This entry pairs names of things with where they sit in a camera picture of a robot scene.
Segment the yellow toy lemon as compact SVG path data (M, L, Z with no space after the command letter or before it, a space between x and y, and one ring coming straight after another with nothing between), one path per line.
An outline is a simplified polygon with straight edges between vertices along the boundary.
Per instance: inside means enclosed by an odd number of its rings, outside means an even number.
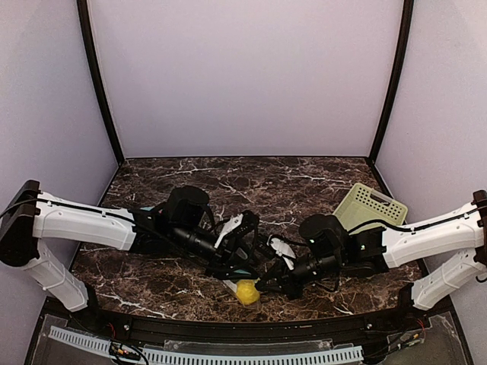
M237 282L236 297L244 306L248 306L259 301L260 293L253 280L240 280Z

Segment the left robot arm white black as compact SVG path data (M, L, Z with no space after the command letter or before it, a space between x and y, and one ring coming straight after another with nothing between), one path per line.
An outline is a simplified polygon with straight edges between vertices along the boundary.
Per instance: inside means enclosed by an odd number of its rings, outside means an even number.
M1 215L1 261L28 273L72 313L94 309L92 289L75 278L43 242L74 240L135 254L173 249L219 279L255 279L259 218L244 211L218 226L209 196L195 186L171 191L149 209L110 209L70 202L28 180Z

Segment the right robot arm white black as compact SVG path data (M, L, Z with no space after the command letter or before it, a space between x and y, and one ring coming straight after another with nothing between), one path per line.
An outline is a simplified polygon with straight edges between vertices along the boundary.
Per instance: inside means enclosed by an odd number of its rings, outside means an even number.
M260 292L302 295L304 285L332 273L367 278L424 257L452 252L431 274L399 292L402 307L429 310L444 297L486 272L486 192L457 210L430 220L394 226L380 219L345 229L331 214L314 214L298 230L310 255L280 257L256 283Z

